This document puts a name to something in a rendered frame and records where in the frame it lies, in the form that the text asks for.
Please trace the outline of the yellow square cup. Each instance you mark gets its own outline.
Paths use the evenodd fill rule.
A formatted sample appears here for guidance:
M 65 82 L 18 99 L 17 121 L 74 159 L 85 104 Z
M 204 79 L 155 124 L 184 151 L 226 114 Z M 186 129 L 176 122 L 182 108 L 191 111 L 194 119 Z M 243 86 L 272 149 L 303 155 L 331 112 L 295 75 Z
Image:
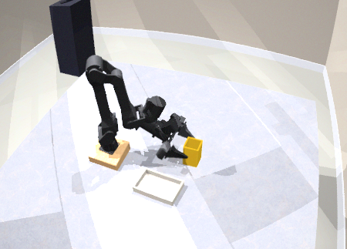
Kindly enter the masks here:
M 187 138 L 186 143 L 184 144 L 183 153 L 188 156 L 187 159 L 183 159 L 183 164 L 190 167 L 197 167 L 202 153 L 202 142 L 203 140 Z

